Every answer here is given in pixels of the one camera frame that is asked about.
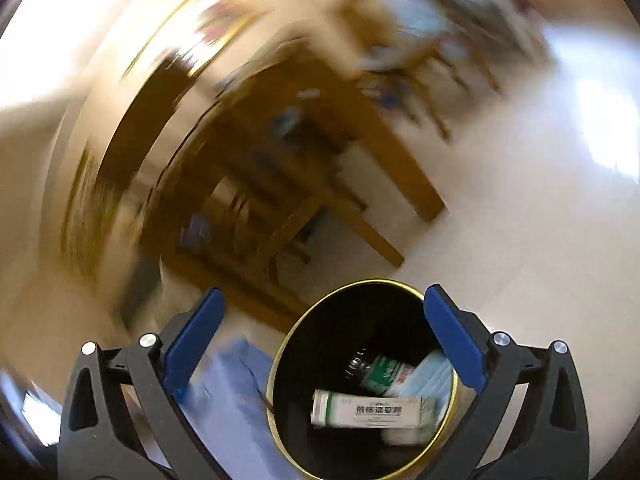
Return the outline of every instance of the yellow rim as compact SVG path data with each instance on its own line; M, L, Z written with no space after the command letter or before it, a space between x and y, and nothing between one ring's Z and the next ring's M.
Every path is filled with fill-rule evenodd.
M322 303L323 301L327 300L328 298L330 298L334 294L338 294L338 292L341 292L341 291L345 290L346 288L351 288L353 286L363 285L363 284L366 284L366 283L386 283L387 285L398 286L400 288L404 288L404 290L406 290L407 292L410 292L414 296L420 298L421 301L424 300L424 295L421 294L419 291L415 290L413 287L411 287L409 285L406 285L405 283L395 282L394 280L383 280L383 279L361 280L360 282L350 283L349 285L342 286L342 287L334 290L333 292L330 292L329 294L327 294L324 298L322 298L322 300L317 301L313 306L311 306L309 308L309 310L307 310L302 315L302 317L297 321L297 323L293 326L293 328L291 330L289 330L289 333L284 338L284 341L282 342L282 345L280 345L280 348L278 349L276 357L273 359L273 365L271 365L271 371L269 373L269 381L267 382L267 400L269 401L269 404L271 406L273 406L273 383L274 383L274 380L275 380L275 377L276 377L276 371L278 370L278 364L280 363L280 358L282 357L282 354L284 352L285 347L287 346L287 343L289 342L289 339L291 339L291 337L293 336L293 333L296 331L296 329L298 328L300 323L302 323L303 319L305 319L305 317L308 316L308 314L313 309L315 309L316 306L318 306L320 303ZM372 480L390 480L391 478L395 478L396 476L401 475L402 473L405 473L406 471L411 469L414 465L416 465L421 460L426 459L432 452L436 451L436 449L434 448L434 444L437 443L440 435L447 429L447 427L449 426L449 424L451 422L451 419L453 417L453 413L454 413L455 408L456 408L456 406L458 404L458 393L459 393L459 391L460 391L460 379L459 379L458 374L456 373L456 371L453 370L453 382L452 382L452 385L451 385L451 397L449 399L449 406L447 407L447 413L445 413L445 416L442 419L442 423L438 427L438 430L433 435L433 437L431 437L431 440L429 441L429 443L424 447L422 452L417 457L415 457L413 460L411 460L411 462L409 462L405 466L401 467L397 471L394 471L393 473L389 473L386 476L383 476L383 477L380 477L380 478L377 478L377 479L372 479ZM299 469L305 475L307 475L307 476L309 476L309 477L311 477L311 478L313 478L315 480L324 480L323 478L315 476L315 475L311 474L309 471L306 471L303 467L300 466L300 464L298 464L295 460L293 460L293 457L287 452L287 450L284 447L284 444L282 443L282 441L280 439L280 435L278 434L278 429L276 428L275 418L273 416L273 413L271 413L269 410L267 410L267 420L269 421L269 428L271 430L271 434L273 435L273 439L276 441L276 445L278 446L278 449L280 450L280 452L285 457L287 457L287 460L289 460L297 469Z

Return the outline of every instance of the green stripe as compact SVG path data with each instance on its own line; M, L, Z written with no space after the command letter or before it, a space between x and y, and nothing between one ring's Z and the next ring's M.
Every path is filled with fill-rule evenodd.
M334 393L329 392L326 397L326 412L324 414L324 424L326 426L329 425L329 421L331 419L331 401L333 400Z

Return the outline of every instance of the floor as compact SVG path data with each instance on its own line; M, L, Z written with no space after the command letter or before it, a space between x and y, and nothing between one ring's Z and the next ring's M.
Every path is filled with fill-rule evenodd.
M327 217L309 241L312 262L281 261L281 279L310 303L361 278L441 283L518 343L562 338L584 391L594 474L640 413L640 50L602 31L555 28L548 38L553 61L498 69L502 96L478 78L475 97L455 99L450 145L427 118L422 127L391 118L446 202L432 224L363 152L346 154L344 177L403 252L400 269ZM443 82L440 94L451 91ZM214 344L242 334L271 354L283 337L231 311ZM500 453L523 395L519 387L486 460Z

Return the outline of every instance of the blue cloth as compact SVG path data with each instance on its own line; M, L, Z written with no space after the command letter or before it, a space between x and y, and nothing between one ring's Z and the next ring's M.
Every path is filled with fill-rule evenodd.
M202 442L234 480L299 480L278 450L264 396L272 359L245 339L204 359L182 407Z

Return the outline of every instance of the metal screw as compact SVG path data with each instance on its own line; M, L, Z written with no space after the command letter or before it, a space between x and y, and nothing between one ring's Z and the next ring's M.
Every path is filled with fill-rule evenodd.
M511 338L504 332L496 332L494 334L494 343L498 346L507 346L511 342Z
M95 343L93 341L87 341L82 345L82 353L84 355L91 355L95 352Z
M145 334L140 338L140 346L143 346L144 348L149 348L150 346L153 346L156 344L156 340L158 338L156 337L156 334Z
M558 352L559 354L566 354L566 351L569 349L569 347L566 345L566 343L564 341L556 341L554 343L554 350L556 352Z

